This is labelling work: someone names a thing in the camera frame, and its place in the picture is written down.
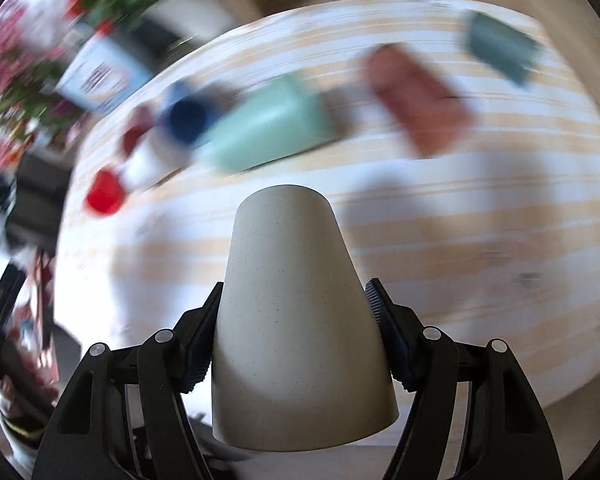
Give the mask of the beige speckled cup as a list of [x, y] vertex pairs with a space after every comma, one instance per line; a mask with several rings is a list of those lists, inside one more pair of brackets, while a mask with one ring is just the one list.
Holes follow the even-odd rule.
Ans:
[[364, 439], [398, 406], [381, 336], [328, 200], [275, 185], [238, 207], [212, 354], [221, 442], [303, 452]]

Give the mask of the red plastic cup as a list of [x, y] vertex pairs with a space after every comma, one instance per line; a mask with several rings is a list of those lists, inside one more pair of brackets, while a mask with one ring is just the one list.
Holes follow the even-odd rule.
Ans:
[[127, 197], [128, 193], [122, 186], [117, 171], [105, 167], [95, 174], [84, 204], [94, 214], [111, 216], [120, 210]]

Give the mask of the white paper cup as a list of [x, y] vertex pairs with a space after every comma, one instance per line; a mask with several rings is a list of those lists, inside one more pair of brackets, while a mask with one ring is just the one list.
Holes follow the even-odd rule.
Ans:
[[152, 128], [138, 142], [123, 164], [119, 178], [126, 192], [144, 192], [187, 167], [194, 149], [175, 140], [170, 133]]

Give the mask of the brown translucent cup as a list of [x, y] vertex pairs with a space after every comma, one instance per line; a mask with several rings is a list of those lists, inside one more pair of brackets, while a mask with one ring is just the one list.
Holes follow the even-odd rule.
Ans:
[[475, 125], [466, 100], [398, 44], [366, 55], [363, 74], [420, 158], [449, 151]]

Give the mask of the pink cup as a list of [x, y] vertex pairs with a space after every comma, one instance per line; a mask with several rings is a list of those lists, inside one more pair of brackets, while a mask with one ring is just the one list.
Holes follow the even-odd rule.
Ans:
[[155, 116], [150, 106], [140, 105], [132, 110], [121, 138], [121, 151], [129, 157], [142, 136], [155, 125]]

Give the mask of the blue cup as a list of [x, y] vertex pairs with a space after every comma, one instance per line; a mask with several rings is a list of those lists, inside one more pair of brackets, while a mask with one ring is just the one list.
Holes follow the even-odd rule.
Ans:
[[158, 124], [179, 144], [199, 145], [232, 103], [233, 97], [218, 86], [194, 87], [180, 79], [166, 88]]

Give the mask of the green cup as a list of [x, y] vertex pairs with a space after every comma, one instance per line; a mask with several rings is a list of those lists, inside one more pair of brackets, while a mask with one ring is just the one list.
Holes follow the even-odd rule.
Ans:
[[279, 76], [250, 93], [207, 132], [204, 158], [238, 174], [339, 138], [321, 95], [300, 73]]

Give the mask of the grey-green translucent cup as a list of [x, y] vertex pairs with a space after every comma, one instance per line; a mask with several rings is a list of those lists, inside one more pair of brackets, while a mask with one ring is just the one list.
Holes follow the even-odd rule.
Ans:
[[537, 41], [482, 12], [468, 13], [465, 22], [465, 46], [469, 53], [513, 84], [519, 87], [528, 84], [541, 53]]

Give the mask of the yellow plaid tablecloth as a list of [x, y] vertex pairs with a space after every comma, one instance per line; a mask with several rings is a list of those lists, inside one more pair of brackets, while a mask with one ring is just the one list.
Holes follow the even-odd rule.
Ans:
[[[134, 93], [90, 132], [58, 246], [57, 322], [82, 344], [137, 344], [200, 304], [225, 272], [238, 205], [276, 184], [332, 204], [362, 280], [457, 340], [506, 340], [545, 404], [600, 373], [600, 112], [543, 27], [481, 12], [539, 41], [518, 87], [463, 47], [466, 0], [348, 0], [264, 18], [210, 42]], [[366, 51], [402, 44], [466, 96], [475, 129], [418, 158], [365, 90]], [[298, 70], [334, 100], [344, 138], [222, 176], [204, 162], [132, 196], [114, 216], [84, 207], [119, 158], [126, 118], [171, 84], [244, 94]]]

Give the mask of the pink blossom plant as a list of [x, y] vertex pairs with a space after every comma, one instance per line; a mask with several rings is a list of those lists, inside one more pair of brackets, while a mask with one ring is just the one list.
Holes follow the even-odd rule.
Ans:
[[24, 43], [27, 6], [0, 7], [0, 170], [34, 144], [61, 152], [84, 111], [55, 91], [65, 67], [60, 53], [36, 53]]

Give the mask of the probiotic product box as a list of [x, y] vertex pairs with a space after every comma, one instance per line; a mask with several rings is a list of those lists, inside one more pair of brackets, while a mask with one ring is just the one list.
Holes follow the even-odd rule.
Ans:
[[87, 40], [69, 63], [55, 92], [78, 107], [106, 115], [152, 78], [152, 71], [108, 36]]

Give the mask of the white flower pot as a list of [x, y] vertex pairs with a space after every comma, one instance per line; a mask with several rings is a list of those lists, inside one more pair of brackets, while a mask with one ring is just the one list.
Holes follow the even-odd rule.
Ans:
[[145, 15], [181, 40], [206, 44], [230, 30], [257, 21], [259, 0], [160, 0]]

